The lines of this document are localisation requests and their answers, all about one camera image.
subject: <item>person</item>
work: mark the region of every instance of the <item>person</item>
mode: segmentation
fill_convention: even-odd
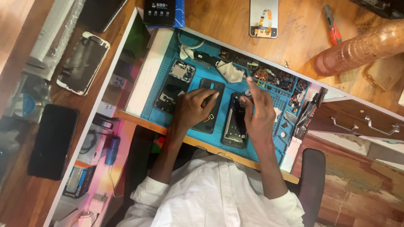
[[[160,154],[132,192],[135,204],[118,227],[303,227],[304,211],[297,196],[288,191],[275,156],[271,96],[251,78],[247,83],[254,103],[241,97],[244,120],[261,173],[205,151],[195,152],[191,161],[173,172],[187,131],[208,116],[219,95],[204,88],[182,94]]]

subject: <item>metal drawer handle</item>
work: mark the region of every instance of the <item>metal drawer handle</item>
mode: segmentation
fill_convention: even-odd
[[[371,128],[371,129],[373,129],[373,130],[376,130],[376,131],[378,131],[378,132],[380,132],[380,133],[383,133],[383,134],[385,134],[385,135],[391,136],[393,133],[400,132],[400,125],[399,125],[399,124],[393,124],[393,125],[391,125],[391,126],[393,126],[393,129],[391,129],[390,132],[383,132],[383,131],[381,131],[381,130],[379,130],[379,129],[377,129],[377,128],[373,128],[373,127],[372,127],[372,120],[369,118],[369,116],[366,116],[366,117],[365,117],[365,120],[368,121],[369,128]]]
[[[334,122],[334,125],[335,125],[335,126],[340,127],[340,128],[343,128],[343,129],[348,130],[348,131],[353,131],[354,129],[358,129],[358,128],[359,128],[355,123],[353,124],[352,129],[349,129],[349,128],[346,128],[346,127],[342,127],[341,125],[337,125],[337,124],[335,123],[335,118],[334,118],[334,117],[331,117],[331,119],[332,119],[332,121]]]

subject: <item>wooden table edge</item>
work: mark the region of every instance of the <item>wooden table edge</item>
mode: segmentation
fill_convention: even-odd
[[[114,117],[130,121],[132,123],[135,123],[136,125],[140,125],[142,127],[148,128],[148,129],[153,130],[155,132],[158,132],[158,133],[160,133],[162,135],[165,135],[167,133],[167,128],[165,128],[165,127],[163,127],[161,125],[149,122],[149,121],[147,121],[145,119],[139,118],[139,117],[137,117],[135,115],[132,115],[132,114],[130,114],[128,112],[125,112],[125,111],[122,111],[122,110],[116,111],[115,114],[114,114]],[[238,162],[238,163],[243,164],[245,166],[251,167],[253,169],[260,170],[258,162],[248,160],[246,158],[243,158],[243,157],[238,156],[236,154],[233,154],[233,153],[230,153],[228,151],[222,150],[220,148],[217,148],[217,147],[212,146],[210,144],[204,143],[204,142],[199,141],[197,139],[194,139],[192,137],[185,136],[183,142],[187,143],[189,145],[204,149],[204,150],[209,151],[211,153],[217,154],[217,155],[222,156],[224,158],[233,160],[235,162]],[[283,179],[285,179],[286,181],[292,182],[294,184],[299,183],[299,178],[297,178],[297,177],[295,177],[295,176],[293,176],[291,174],[282,172],[282,176],[283,176]]]

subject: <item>blue silicone repair mat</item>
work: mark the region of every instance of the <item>blue silicone repair mat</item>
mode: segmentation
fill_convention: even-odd
[[[179,29],[175,30],[175,32],[171,38],[170,44],[169,44],[167,51],[165,53],[165,56],[163,58],[163,62],[161,63],[157,77],[154,81],[153,87],[150,91],[149,97],[147,99],[147,102],[146,102],[143,112],[141,114],[142,118],[149,120],[153,123],[159,124],[161,126],[164,126],[164,127],[169,126],[172,115],[169,113],[166,113],[160,109],[154,108],[154,101],[156,100],[157,95],[159,94],[161,86],[164,83],[164,79],[168,75],[168,71],[172,66],[173,60],[179,59],[179,42],[177,39],[178,33],[181,34],[181,41],[188,46],[198,45],[203,40],[197,36],[194,36],[190,33],[181,31]],[[208,53],[210,56],[219,57],[221,46],[205,40],[204,44],[201,47],[197,48],[196,50]],[[222,75],[219,73],[219,71],[217,71],[217,69],[213,66],[210,66],[209,68],[207,68],[204,65],[204,63],[201,63],[201,62],[198,62],[195,60],[192,61],[190,58],[185,59],[184,62],[194,65],[196,67],[195,76],[193,77],[193,79],[191,81],[188,91],[197,89],[199,87],[199,84],[200,84],[200,81],[202,78],[208,78],[208,79],[222,82],[225,84],[223,98],[222,98],[218,116],[216,119],[214,132],[212,134],[207,134],[207,133],[198,132],[198,131],[190,129],[190,130],[188,130],[187,136],[193,137],[197,140],[203,141],[205,143],[211,144],[211,145],[221,148],[223,150],[235,153],[237,155],[243,156],[245,158],[248,158],[250,160],[257,162],[258,161],[257,154],[255,153],[254,147],[249,139],[247,140],[247,145],[245,146],[244,149],[230,147],[227,145],[223,145],[221,143],[225,124],[226,124],[226,116],[227,116],[227,112],[229,109],[230,96],[234,92],[243,92],[246,89],[248,89],[247,82],[245,80],[243,80],[242,82],[239,82],[239,83],[229,84],[222,77]],[[241,65],[237,65],[237,64],[234,64],[234,65],[236,65],[242,69],[245,69],[248,76],[250,76],[250,73],[251,73],[250,69],[247,69],[246,67],[243,67]],[[294,91],[296,89],[296,83],[297,83],[297,78],[295,79],[295,82],[293,84],[292,91]],[[276,157],[277,157],[278,163],[280,165],[282,163],[286,149],[288,148],[289,143],[292,139],[293,128],[295,126],[293,123],[286,121],[283,118],[286,111],[292,112],[292,107],[288,105],[290,97],[292,96],[292,92],[284,91],[280,88],[277,88],[277,87],[269,85],[269,84],[266,86],[266,88],[263,88],[263,89],[268,91],[271,94],[274,107],[277,107],[279,110],[282,111],[282,113],[277,117],[278,122],[276,122],[274,124],[274,130],[273,130],[274,144],[276,147],[276,149],[275,149]],[[301,111],[301,107],[298,109],[297,112],[294,113],[294,115],[298,116],[300,111]],[[281,127],[281,125],[283,125],[285,122],[288,122],[288,127],[286,127],[286,128]],[[282,132],[286,133],[286,136],[283,138],[280,136]]]

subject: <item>shirt sleeve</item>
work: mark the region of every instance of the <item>shirt sleeve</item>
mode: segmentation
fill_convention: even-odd
[[[130,195],[135,204],[128,209],[125,219],[117,227],[150,227],[169,190],[169,185],[146,177]]]
[[[302,219],[303,207],[294,193],[288,190],[283,196],[268,201],[279,210],[289,226],[304,227]]]

